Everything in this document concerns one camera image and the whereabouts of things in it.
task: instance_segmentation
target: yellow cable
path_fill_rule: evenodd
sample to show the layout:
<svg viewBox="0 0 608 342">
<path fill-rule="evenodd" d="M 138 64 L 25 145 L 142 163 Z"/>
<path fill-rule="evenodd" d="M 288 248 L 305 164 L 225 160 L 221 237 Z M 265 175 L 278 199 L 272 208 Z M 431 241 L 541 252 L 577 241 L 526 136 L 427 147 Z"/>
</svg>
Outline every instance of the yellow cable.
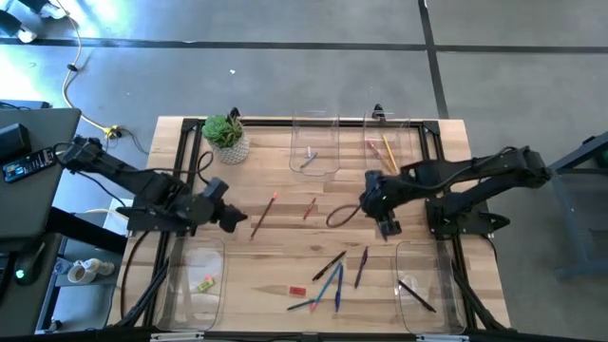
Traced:
<svg viewBox="0 0 608 342">
<path fill-rule="evenodd" d="M 74 59 L 74 62 L 72 63 L 72 65 L 74 67 L 76 67 L 76 64 L 80 60 L 80 55 L 83 51 L 83 40 L 80 37 L 80 32 L 78 31 L 78 28 L 76 28 L 76 23 L 74 23 L 74 20 L 69 16 L 69 12 L 66 10 L 66 8 L 61 3 L 61 1 L 59 1 L 59 0 L 56 0 L 56 1 L 57 1 L 57 4 L 59 5 L 59 7 L 61 7 L 61 9 L 66 13 L 66 17 L 69 20 L 69 23 L 74 28 L 74 31 L 76 32 L 76 36 L 78 37 L 78 53 L 76 54 L 76 58 Z M 67 106 L 70 108 L 73 108 L 74 105 L 72 104 L 72 102 L 69 100 L 69 98 L 67 96 L 68 81 L 69 81 L 69 76 L 71 74 L 72 74 L 72 69 L 68 68 L 66 77 L 64 79 L 64 85 L 62 87 L 62 93 L 64 95 L 64 101 L 66 101 Z M 81 113 L 81 118 L 83 118 L 83 120 L 86 121 L 87 123 L 92 124 L 93 126 L 101 129 L 104 132 L 106 139 L 117 138 L 117 136 L 114 134 L 114 130 L 116 128 L 118 128 L 118 126 L 116 126 L 116 125 L 112 126 L 112 127 L 102 126 L 99 123 L 96 123 L 96 122 L 90 120 L 85 114 L 82 114 L 82 113 Z"/>
</svg>

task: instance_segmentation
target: red pen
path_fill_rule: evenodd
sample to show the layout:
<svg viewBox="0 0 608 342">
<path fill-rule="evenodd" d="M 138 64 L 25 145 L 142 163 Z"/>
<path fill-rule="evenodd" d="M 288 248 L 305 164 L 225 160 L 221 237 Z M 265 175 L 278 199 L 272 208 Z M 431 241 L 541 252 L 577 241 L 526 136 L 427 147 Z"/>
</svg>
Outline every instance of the red pen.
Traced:
<svg viewBox="0 0 608 342">
<path fill-rule="evenodd" d="M 313 206 L 314 206 L 315 202 L 316 202 L 316 198 L 314 198 L 313 201 L 311 202 L 311 204 L 308 206 L 308 209 L 306 209 L 306 213 L 304 213 L 304 218 L 302 218 L 302 219 L 306 219 L 308 217 L 308 215 L 313 210 Z"/>
</svg>

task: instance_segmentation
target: white plant pot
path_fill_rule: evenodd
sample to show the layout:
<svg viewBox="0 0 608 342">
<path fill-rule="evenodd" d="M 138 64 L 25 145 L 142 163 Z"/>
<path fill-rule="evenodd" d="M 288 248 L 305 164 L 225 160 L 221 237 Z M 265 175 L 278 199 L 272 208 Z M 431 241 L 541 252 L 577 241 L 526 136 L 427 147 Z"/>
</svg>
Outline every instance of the white plant pot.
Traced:
<svg viewBox="0 0 608 342">
<path fill-rule="evenodd" d="M 219 160 L 223 163 L 240 163 L 249 155 L 249 139 L 244 132 L 238 142 L 232 147 L 220 148 L 215 146 L 212 142 L 209 142 L 209 144 L 213 148 L 215 157 L 219 157 Z"/>
</svg>

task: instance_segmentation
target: blue pen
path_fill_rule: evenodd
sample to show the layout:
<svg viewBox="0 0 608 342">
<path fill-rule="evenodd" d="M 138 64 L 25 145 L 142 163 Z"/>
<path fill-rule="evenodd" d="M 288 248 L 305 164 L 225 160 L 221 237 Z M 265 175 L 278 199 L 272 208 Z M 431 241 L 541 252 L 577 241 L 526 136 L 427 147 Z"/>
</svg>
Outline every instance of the blue pen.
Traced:
<svg viewBox="0 0 608 342">
<path fill-rule="evenodd" d="M 335 274 L 338 273 L 338 270 L 340 269 L 340 267 L 342 267 L 342 261 L 338 262 L 338 264 L 333 269 L 332 274 L 327 279 L 327 282 L 325 283 L 325 285 L 323 285 L 323 289 L 321 289 L 321 292 L 319 293 L 319 295 L 314 300 L 314 303 L 311 305 L 311 311 L 314 311 L 314 308 L 316 308 L 316 304 L 318 304 L 319 301 L 321 300 L 321 297 L 325 293 L 325 290 L 327 290 L 327 287 L 330 286 L 330 283 L 332 283 L 332 280 L 335 277 Z"/>
<path fill-rule="evenodd" d="M 340 273 L 338 274 L 338 291 L 335 292 L 335 311 L 340 310 L 340 293 L 342 292 L 342 276 L 344 275 L 344 266 L 340 265 Z"/>
</svg>

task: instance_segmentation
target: succulent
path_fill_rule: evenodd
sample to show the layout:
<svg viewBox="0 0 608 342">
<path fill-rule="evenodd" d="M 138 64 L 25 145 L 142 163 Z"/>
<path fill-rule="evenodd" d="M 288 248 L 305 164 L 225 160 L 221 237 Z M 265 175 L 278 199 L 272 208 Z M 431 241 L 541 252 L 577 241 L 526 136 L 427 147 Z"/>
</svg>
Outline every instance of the succulent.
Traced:
<svg viewBox="0 0 608 342">
<path fill-rule="evenodd" d="M 243 127 L 237 119 L 217 115 L 205 121 L 202 135 L 214 146 L 228 148 L 238 143 L 243 135 Z"/>
</svg>

